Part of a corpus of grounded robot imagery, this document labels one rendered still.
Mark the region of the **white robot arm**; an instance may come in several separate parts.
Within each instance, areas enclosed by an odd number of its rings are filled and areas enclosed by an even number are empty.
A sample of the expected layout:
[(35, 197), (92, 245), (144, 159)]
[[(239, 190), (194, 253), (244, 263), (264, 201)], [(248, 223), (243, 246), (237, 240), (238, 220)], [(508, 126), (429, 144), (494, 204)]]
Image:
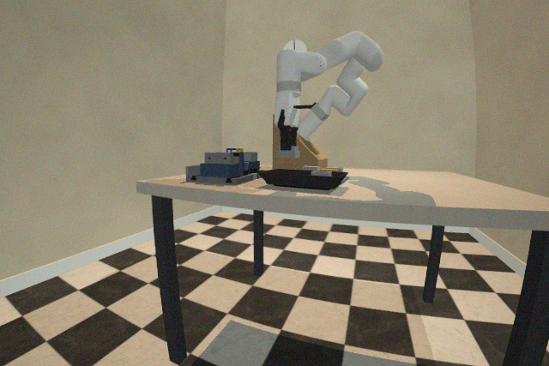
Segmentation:
[(285, 49), (277, 54), (276, 92), (301, 92), (301, 82), (319, 76), (325, 69), (346, 60), (347, 63), (336, 80), (339, 87), (330, 86), (313, 105), (293, 106), (296, 109), (310, 108), (300, 119), (297, 131), (306, 141), (309, 141), (307, 138), (329, 117), (331, 106), (344, 117), (355, 110), (368, 91), (368, 86), (359, 77), (365, 68), (374, 72), (382, 66), (383, 51), (364, 33), (353, 31), (315, 52)]

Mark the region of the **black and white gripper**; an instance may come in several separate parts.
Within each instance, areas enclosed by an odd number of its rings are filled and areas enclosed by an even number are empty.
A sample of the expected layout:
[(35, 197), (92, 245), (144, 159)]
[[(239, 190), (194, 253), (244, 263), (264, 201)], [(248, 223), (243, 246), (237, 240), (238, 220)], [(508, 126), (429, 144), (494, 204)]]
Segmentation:
[[(297, 131), (300, 125), (300, 109), (293, 108), (293, 106), (300, 105), (300, 95), (301, 92), (293, 90), (276, 93), (274, 124), (280, 129), (282, 151), (290, 151), (291, 143), (292, 146), (296, 146)], [(284, 127), (284, 125), (287, 126)]]

